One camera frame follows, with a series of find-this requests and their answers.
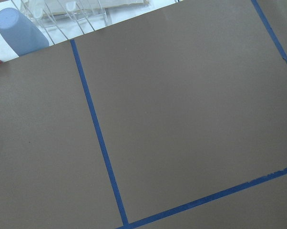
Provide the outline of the light blue plastic cup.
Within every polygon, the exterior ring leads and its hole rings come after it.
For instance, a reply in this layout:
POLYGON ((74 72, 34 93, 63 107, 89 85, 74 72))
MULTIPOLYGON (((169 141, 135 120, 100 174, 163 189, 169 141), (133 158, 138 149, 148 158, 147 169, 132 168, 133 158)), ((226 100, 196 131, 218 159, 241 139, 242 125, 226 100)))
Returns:
POLYGON ((18 56, 49 47, 49 41, 43 33, 14 8, 0 11, 0 34, 18 56))

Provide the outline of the clear plastic rack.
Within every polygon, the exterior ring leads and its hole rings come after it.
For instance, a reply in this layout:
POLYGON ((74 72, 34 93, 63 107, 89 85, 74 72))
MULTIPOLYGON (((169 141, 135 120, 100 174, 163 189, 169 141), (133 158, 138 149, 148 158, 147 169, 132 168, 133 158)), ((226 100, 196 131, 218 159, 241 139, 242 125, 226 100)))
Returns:
POLYGON ((50 41, 50 45, 107 27, 107 12, 124 7, 147 7, 149 0, 12 0, 50 41))

